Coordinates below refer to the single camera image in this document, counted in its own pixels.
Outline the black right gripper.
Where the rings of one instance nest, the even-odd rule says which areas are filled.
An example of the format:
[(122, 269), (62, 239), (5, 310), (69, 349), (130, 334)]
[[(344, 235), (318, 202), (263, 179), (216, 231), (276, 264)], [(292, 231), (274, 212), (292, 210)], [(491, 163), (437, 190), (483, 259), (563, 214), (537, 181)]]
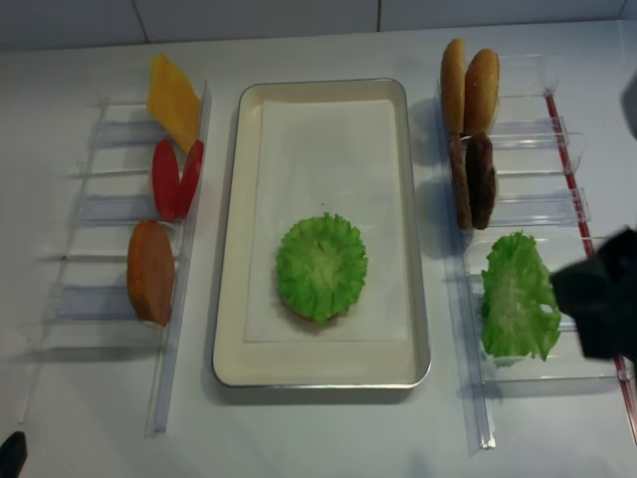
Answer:
[(636, 231), (625, 229), (590, 257), (550, 275), (559, 310), (588, 359), (636, 360)]

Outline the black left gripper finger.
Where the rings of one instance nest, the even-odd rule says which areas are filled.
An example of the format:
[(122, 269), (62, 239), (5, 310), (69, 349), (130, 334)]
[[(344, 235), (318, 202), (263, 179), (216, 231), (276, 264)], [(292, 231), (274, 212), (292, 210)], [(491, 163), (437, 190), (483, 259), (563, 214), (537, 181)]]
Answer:
[(0, 447), (0, 478), (18, 478), (26, 462), (26, 435), (13, 432)]

